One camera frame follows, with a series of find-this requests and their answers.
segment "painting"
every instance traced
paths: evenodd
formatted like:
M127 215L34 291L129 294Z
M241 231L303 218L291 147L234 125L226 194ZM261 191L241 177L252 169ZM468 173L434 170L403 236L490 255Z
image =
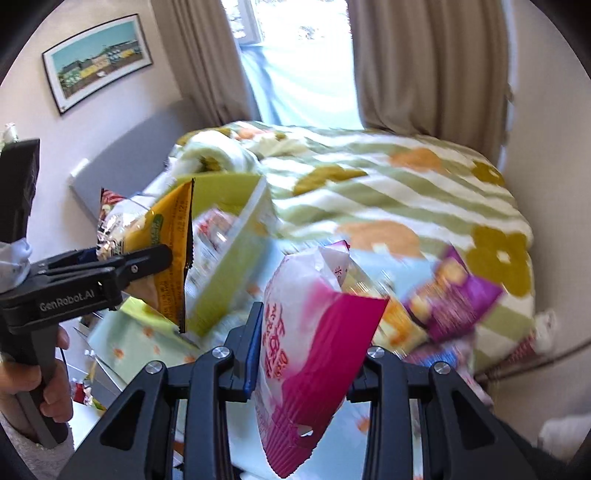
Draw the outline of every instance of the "painting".
M139 15L78 33L44 52L43 61L61 114L115 80L152 65Z

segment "headboard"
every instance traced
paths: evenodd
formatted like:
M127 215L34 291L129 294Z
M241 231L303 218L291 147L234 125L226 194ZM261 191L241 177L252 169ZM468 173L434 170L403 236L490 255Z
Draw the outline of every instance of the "headboard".
M70 188L86 213L96 220L102 187L125 197L141 192L164 170L175 140L203 127L189 100L175 102L90 158L90 163L72 178Z

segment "sleeve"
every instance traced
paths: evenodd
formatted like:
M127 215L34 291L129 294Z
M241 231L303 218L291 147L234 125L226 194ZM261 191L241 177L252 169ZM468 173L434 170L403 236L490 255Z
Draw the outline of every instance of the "sleeve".
M74 440L70 429L64 443L48 450L18 433L1 413L0 424L15 450L38 480L55 480L74 453Z

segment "beige curtain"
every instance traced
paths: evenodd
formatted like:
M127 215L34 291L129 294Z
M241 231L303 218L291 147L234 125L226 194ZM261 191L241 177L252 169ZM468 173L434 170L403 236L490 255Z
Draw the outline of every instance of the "beige curtain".
M364 124L427 134L496 162L508 37L501 0L348 0Z
M256 119L258 111L220 0L152 0L181 94L203 125Z

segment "cord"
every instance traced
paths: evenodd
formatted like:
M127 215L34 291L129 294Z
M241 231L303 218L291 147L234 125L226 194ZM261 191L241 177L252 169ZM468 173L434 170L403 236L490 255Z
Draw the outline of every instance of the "cord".
M66 362L66 356L64 354L64 350L60 348L61 352L61 359L64 361L64 365L66 366L66 375L68 377L68 382L70 381L70 372L68 371L68 362Z
M584 342L578 344L577 346L575 346L569 350L566 350L564 353L561 353L560 355L557 355L552 358L548 358L546 360L542 360L540 362L535 363L534 365L529 365L527 367L519 368L517 370L513 370L513 371L507 372L507 373L499 372L498 374L496 374L493 372L491 374L484 374L483 379L488 380L488 381L498 382L501 380L507 380L509 378L518 377L520 375L525 375L527 373L530 373L530 372L533 372L536 370L541 370L543 368L551 367L554 364L563 362L563 361L577 355L578 353L585 351L589 347L591 347L591 338L585 340Z

